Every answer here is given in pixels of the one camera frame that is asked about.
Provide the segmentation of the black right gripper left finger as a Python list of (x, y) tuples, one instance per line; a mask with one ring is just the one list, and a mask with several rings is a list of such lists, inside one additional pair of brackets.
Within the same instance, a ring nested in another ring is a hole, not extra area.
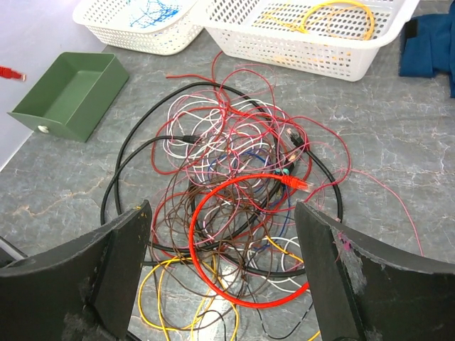
[(128, 330), (147, 244), (148, 201), (28, 256), (1, 240), (2, 340), (137, 340)]

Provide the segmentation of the green plastic tray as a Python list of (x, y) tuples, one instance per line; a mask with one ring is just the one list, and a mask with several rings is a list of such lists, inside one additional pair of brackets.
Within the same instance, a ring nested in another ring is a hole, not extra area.
[(64, 52), (9, 115), (34, 131), (86, 142), (128, 79), (112, 53)]

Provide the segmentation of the rounded white perforated basket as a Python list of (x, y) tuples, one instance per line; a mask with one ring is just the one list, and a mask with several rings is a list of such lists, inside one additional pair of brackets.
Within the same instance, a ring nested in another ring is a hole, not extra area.
[(196, 1), (81, 1), (74, 22), (101, 42), (155, 55), (184, 50), (203, 30), (192, 15)]

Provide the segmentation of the red ethernet cable large loop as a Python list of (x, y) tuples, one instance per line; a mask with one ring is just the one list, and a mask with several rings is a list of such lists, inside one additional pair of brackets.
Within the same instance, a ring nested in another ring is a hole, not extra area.
[(191, 261), (193, 262), (193, 265), (195, 266), (196, 271), (198, 272), (198, 274), (200, 275), (202, 280), (207, 284), (207, 286), (211, 290), (213, 290), (217, 295), (223, 297), (225, 300), (229, 301), (230, 303), (233, 303), (235, 305), (240, 305), (245, 308), (254, 308), (254, 309), (276, 308), (278, 306), (288, 303), (289, 301), (294, 300), (295, 298), (299, 297), (301, 294), (305, 293), (309, 289), (309, 283), (308, 282), (304, 283), (297, 291), (291, 293), (290, 295), (288, 295), (284, 298), (280, 298), (275, 301), (270, 301), (270, 302), (266, 302), (266, 303), (254, 303), (254, 302), (249, 302), (249, 301), (242, 301), (239, 298), (231, 296), (230, 294), (219, 289), (208, 278), (208, 276), (205, 274), (204, 270), (202, 269), (202, 267), (199, 263), (196, 246), (195, 246), (195, 242), (194, 242), (194, 230), (196, 227), (196, 222), (198, 220), (198, 214), (203, 209), (206, 202), (209, 199), (211, 199), (212, 196), (214, 196), (218, 191), (220, 191), (230, 185), (236, 184), (238, 182), (246, 181), (249, 179), (256, 179), (256, 178), (269, 178), (269, 179), (278, 180), (281, 184), (284, 184), (293, 189), (297, 189), (297, 190), (301, 190), (301, 191), (308, 191), (310, 188), (310, 185), (306, 181), (299, 179), (297, 177), (294, 177), (292, 175), (277, 175), (277, 174), (268, 174), (268, 173), (241, 175), (239, 177), (224, 181), (223, 183), (221, 183), (217, 187), (215, 187), (213, 190), (211, 190), (196, 207), (195, 212), (193, 213), (193, 216), (191, 218), (191, 222), (189, 224), (188, 250), (190, 252)]

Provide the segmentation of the rectangular white perforated basket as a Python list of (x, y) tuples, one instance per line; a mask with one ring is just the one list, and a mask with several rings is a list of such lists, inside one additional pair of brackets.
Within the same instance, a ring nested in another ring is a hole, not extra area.
[(192, 18), (229, 56), (363, 78), (418, 1), (198, 1)]

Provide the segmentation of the blue and black garment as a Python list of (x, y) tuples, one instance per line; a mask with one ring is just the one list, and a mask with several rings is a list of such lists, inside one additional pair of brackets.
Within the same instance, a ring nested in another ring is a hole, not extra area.
[(400, 46), (401, 77), (449, 76), (454, 97), (454, 4), (447, 13), (416, 16), (403, 30)]

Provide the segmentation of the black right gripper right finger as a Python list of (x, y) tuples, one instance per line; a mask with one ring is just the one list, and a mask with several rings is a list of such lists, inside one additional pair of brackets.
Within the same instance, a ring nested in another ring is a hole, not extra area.
[(294, 211), (323, 340), (453, 340), (454, 265), (392, 247), (304, 202)]

